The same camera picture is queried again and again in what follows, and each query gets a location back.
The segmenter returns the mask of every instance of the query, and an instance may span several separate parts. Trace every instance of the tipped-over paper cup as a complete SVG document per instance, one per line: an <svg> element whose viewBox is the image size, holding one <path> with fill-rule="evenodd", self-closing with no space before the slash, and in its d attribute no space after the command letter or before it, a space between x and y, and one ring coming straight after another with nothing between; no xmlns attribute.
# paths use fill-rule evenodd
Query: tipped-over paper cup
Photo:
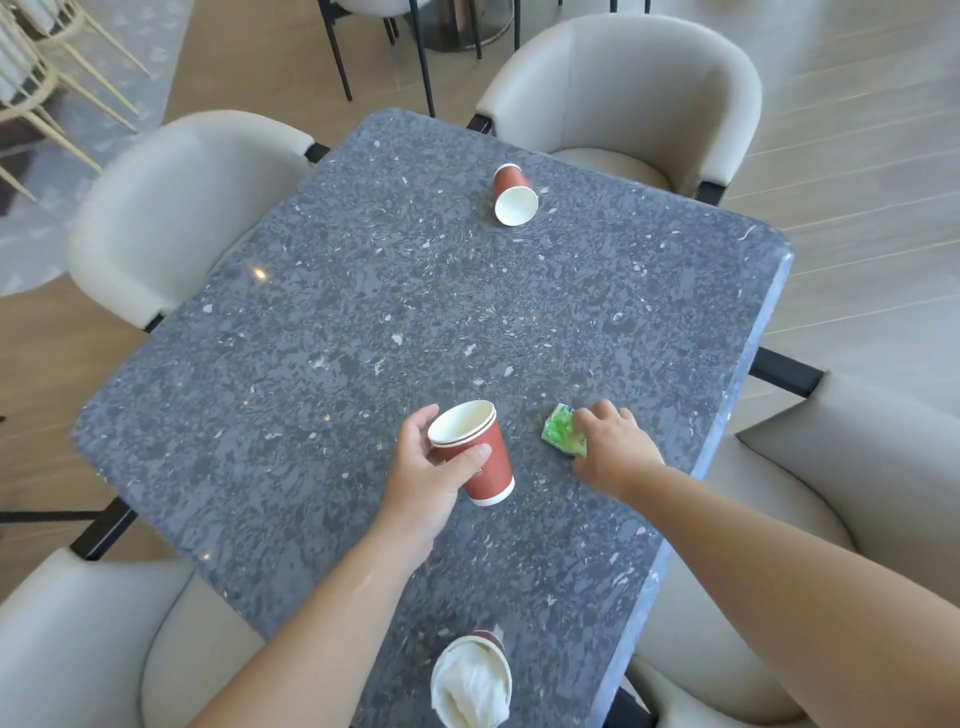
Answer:
<svg viewBox="0 0 960 728"><path fill-rule="evenodd" d="M514 678L493 632L450 643L430 677L430 704L446 728L496 728L510 717Z"/></svg>
<svg viewBox="0 0 960 728"><path fill-rule="evenodd" d="M529 223L539 205L537 193L518 166L511 162L493 173L493 214L501 223L511 228Z"/></svg>
<svg viewBox="0 0 960 728"><path fill-rule="evenodd" d="M446 410L433 421L426 436L442 460L451 460L465 449L481 443L491 447L490 457L483 468L464 485L470 500L477 505L494 505L513 492L514 471L510 467L493 402L468 401Z"/></svg>

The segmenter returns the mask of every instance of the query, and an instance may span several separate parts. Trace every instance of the hand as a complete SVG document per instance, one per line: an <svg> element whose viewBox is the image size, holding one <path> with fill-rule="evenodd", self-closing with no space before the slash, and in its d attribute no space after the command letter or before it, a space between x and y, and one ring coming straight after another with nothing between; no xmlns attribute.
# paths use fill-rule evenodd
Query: hand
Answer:
<svg viewBox="0 0 960 728"><path fill-rule="evenodd" d="M575 458L573 471L601 493L623 500L632 479L663 466L654 441L625 407L600 400L590 409L578 409L573 426L587 436L587 457Z"/></svg>
<svg viewBox="0 0 960 728"><path fill-rule="evenodd" d="M489 445L464 450L452 460L434 465L427 459L426 428L440 407L430 404L400 425L394 464L387 475L374 528L386 530L414 547L422 563L457 502L460 486L490 457Z"/></svg>

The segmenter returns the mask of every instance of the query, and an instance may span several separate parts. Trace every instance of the gray speckled table surface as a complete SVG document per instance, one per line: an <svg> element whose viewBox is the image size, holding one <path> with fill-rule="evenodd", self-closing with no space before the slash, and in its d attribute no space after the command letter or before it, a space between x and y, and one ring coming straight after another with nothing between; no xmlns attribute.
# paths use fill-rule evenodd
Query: gray speckled table surface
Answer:
<svg viewBox="0 0 960 728"><path fill-rule="evenodd" d="M492 217L505 161L540 193L519 229ZM354 725L438 723L432 661L499 625L509 724L599 726L668 548L573 478L542 421L611 398L703 476L791 259L754 220L381 111L154 332L75 442L269 637L372 520L400 420L493 400L516 490L461 496Z"/></svg>

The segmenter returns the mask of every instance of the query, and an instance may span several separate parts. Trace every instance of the green wrapper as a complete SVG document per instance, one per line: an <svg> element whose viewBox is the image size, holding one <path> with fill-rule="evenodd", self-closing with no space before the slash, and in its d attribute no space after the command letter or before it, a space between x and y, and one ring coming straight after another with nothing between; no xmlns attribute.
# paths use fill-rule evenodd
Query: green wrapper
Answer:
<svg viewBox="0 0 960 728"><path fill-rule="evenodd" d="M573 429L573 410L565 404L554 407L540 437L567 455L587 457L587 438Z"/></svg>

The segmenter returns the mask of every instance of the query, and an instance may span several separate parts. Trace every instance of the left hand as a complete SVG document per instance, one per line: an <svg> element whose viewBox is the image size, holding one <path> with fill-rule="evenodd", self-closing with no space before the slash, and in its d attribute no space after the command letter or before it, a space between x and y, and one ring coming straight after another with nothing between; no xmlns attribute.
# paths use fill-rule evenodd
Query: left hand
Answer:
<svg viewBox="0 0 960 728"><path fill-rule="evenodd" d="M429 404L400 425L394 464L373 524L413 546L418 564L426 560L433 540L444 530L460 486L480 470L491 452L489 445L478 445L449 462L431 463L426 429L439 411L438 405Z"/></svg>

